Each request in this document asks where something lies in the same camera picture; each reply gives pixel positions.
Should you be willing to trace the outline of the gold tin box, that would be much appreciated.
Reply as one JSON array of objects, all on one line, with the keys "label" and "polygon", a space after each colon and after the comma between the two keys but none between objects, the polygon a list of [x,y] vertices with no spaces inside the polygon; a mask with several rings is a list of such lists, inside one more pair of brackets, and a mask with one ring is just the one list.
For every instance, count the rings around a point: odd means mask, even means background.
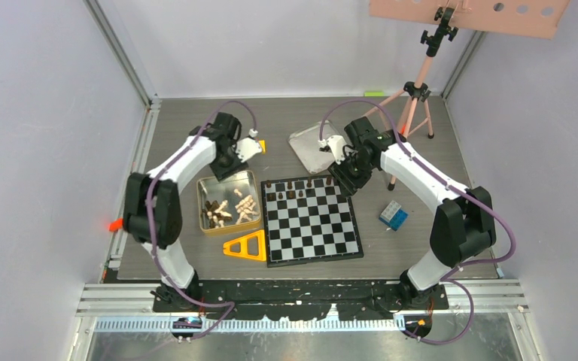
[{"label": "gold tin box", "polygon": [[262,224],[254,173],[241,171],[223,181],[205,177],[196,182],[199,227],[211,236],[258,229]]}]

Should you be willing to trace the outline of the tin lid with bears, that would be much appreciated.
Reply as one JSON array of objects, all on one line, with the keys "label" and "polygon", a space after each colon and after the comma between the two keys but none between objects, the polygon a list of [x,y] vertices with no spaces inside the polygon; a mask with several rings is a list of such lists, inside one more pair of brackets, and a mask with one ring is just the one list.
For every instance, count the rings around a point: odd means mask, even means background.
[{"label": "tin lid with bears", "polygon": [[320,151],[320,128],[321,123],[317,122],[303,130],[292,133],[288,138],[290,147],[310,174],[326,171],[335,162],[335,157],[330,151]]}]

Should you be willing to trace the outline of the black white folding chessboard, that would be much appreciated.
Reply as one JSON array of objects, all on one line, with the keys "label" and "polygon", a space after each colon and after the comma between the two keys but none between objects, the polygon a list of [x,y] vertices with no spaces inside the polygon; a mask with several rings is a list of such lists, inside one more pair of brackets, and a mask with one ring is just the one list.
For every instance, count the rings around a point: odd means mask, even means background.
[{"label": "black white folding chessboard", "polygon": [[[306,187],[309,177],[260,182],[269,268],[364,256],[352,201],[341,194],[333,177],[326,185],[327,177],[331,176],[312,177],[311,189]],[[287,182],[293,182],[293,189]],[[299,190],[304,197],[298,197]],[[294,199],[287,197],[290,191],[295,192]],[[275,194],[273,202],[267,200],[270,193]],[[278,193],[284,193],[284,199],[278,199]]]}]

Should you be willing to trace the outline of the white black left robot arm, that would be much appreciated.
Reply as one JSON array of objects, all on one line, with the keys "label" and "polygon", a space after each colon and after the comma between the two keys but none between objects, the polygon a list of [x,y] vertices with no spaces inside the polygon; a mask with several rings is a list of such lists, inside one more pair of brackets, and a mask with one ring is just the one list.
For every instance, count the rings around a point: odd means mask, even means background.
[{"label": "white black left robot arm", "polygon": [[258,131],[241,135],[242,124],[232,114],[218,112],[213,122],[190,131],[183,145],[147,173],[133,172],[126,182],[123,230],[153,258],[165,296],[182,311],[194,310],[202,288],[196,269],[181,245],[181,191],[206,166],[218,181],[248,167],[261,153]]}]

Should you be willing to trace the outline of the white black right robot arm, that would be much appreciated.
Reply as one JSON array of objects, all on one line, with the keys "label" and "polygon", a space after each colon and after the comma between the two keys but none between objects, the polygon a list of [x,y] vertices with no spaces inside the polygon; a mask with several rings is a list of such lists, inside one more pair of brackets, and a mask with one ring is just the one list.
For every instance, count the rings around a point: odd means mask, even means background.
[{"label": "white black right robot arm", "polygon": [[405,184],[433,213],[429,251],[399,278],[396,293],[408,308],[420,308],[435,287],[462,262],[496,242],[490,193],[451,180],[420,156],[405,137],[379,132],[366,117],[350,122],[346,136],[321,136],[319,149],[331,153],[328,171],[344,196],[353,196],[378,169]]}]

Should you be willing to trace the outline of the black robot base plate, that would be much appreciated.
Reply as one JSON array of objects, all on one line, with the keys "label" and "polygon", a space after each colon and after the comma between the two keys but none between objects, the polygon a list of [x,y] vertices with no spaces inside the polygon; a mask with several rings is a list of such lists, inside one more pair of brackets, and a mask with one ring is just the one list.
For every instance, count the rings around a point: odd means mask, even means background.
[{"label": "black robot base plate", "polygon": [[188,302],[177,292],[159,285],[151,291],[156,312],[198,312],[217,320],[223,303],[233,302],[230,320],[322,320],[337,311],[341,320],[387,320],[394,313],[449,308],[443,286],[436,286],[406,302],[398,292],[398,281],[342,280],[206,280],[201,281],[193,298],[211,303],[212,308]]}]

